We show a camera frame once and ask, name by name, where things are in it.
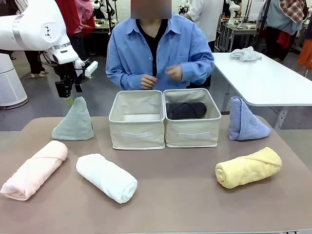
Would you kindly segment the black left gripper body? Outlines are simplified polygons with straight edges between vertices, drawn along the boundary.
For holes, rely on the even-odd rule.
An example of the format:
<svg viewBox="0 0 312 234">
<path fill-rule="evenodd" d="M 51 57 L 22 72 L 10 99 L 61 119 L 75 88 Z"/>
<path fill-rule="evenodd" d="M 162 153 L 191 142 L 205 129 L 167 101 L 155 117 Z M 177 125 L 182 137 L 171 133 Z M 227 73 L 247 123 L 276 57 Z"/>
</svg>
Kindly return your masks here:
<svg viewBox="0 0 312 234">
<path fill-rule="evenodd" d="M 70 68 L 61 69 L 60 78 L 64 82 L 65 85 L 73 85 L 76 79 L 75 69 L 70 69 Z"/>
</svg>

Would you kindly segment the person's right hand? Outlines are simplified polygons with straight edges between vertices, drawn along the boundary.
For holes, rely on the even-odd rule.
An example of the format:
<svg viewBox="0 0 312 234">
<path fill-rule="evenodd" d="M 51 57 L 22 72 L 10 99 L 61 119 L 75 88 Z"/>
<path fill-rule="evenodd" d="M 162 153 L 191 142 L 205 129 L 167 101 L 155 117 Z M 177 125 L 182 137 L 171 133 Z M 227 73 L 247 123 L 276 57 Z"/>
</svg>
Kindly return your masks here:
<svg viewBox="0 0 312 234">
<path fill-rule="evenodd" d="M 141 77 L 140 85 L 143 90 L 152 90 L 153 86 L 156 83 L 157 83 L 157 78 L 153 76 L 143 74 Z"/>
</svg>

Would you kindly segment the person's left hand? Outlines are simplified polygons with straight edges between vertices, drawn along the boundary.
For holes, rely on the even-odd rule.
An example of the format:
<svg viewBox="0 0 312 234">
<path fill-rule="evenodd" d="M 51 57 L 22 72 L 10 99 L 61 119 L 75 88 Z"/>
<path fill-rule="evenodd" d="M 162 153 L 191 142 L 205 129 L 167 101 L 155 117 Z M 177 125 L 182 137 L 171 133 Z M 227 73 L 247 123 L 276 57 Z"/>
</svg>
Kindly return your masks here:
<svg viewBox="0 0 312 234">
<path fill-rule="evenodd" d="M 182 81 L 182 69 L 181 65 L 169 66 L 165 70 L 166 75 L 173 81 Z"/>
</svg>

